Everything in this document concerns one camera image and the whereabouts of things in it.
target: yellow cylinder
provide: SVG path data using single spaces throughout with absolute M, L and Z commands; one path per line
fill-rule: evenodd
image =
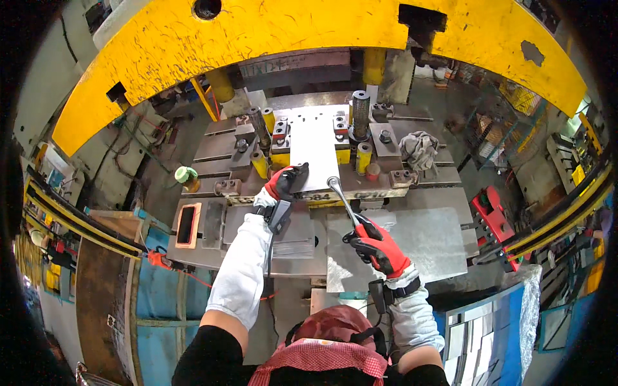
M 264 154 L 260 150 L 256 150 L 251 154 L 251 162 L 253 163 L 253 167 L 255 171 L 258 172 L 260 177 L 266 180 L 266 158 Z
M 356 150 L 356 173 L 365 174 L 367 165 L 371 163 L 371 153 L 373 146 L 369 142 L 361 142 Z
M 348 125 L 352 124 L 352 101 L 350 101 L 350 115 L 348 116 Z
M 214 97 L 217 98 L 217 102 L 225 103 L 234 97 L 234 89 L 225 69 L 211 70 L 205 75 L 213 88 Z
M 366 85 L 380 86 L 384 76 L 384 62 L 386 61 L 386 48 L 365 48 L 365 61 L 363 64 L 363 82 Z
M 274 112 L 273 109 L 267 107 L 262 110 L 262 116 L 264 117 L 264 122 L 266 122 L 266 129 L 272 135 L 274 130 Z

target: hand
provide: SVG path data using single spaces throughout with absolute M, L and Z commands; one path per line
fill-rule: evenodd
M 272 198 L 293 202 L 297 199 L 290 193 L 292 186 L 296 184 L 300 188 L 308 176 L 308 162 L 299 166 L 288 166 L 273 174 L 264 187 Z
M 363 262 L 371 264 L 376 271 L 385 274 L 387 279 L 400 277 L 404 269 L 410 266 L 410 259 L 404 256 L 386 230 L 361 214 L 355 213 L 355 216 L 368 237 L 359 237 L 357 231 L 353 230 L 344 235 L 342 241 L 349 243 Z

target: socket head bolt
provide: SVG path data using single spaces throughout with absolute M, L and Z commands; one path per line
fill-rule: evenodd
M 238 142 L 236 142 L 236 148 L 238 149 L 239 153 L 244 153 L 249 148 L 249 144 L 247 143 L 246 139 L 241 138 L 238 140 Z
M 382 130 L 380 132 L 380 142 L 381 143 L 391 143 L 391 132 L 388 130 Z

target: rag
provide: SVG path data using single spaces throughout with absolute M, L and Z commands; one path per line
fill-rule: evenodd
M 421 172 L 433 167 L 433 159 L 438 153 L 438 139 L 426 132 L 414 132 L 399 141 L 402 159 L 412 170 Z

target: metal plate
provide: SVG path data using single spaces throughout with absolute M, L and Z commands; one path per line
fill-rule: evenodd
M 373 147 L 376 150 L 378 157 L 401 157 L 401 150 L 399 149 L 399 141 L 397 135 L 393 131 L 391 124 L 369 124 L 369 130 L 371 130 L 371 137 L 373 138 Z M 387 130 L 391 133 L 390 143 L 382 143 L 380 141 L 380 133 L 382 130 Z
M 290 126 L 290 164 L 309 162 L 309 177 L 298 191 L 328 189 L 328 177 L 339 177 L 332 116 L 310 114 L 296 117 Z
M 464 348 L 465 323 L 453 325 L 449 328 L 449 344 L 446 359 L 453 359 L 462 354 Z
M 486 303 L 482 306 L 473 308 L 469 311 L 465 311 L 463 313 L 463 321 L 464 322 L 469 322 L 471 320 L 474 320 L 478 317 L 483 317 L 487 314 L 491 313 L 491 302 L 490 303 Z

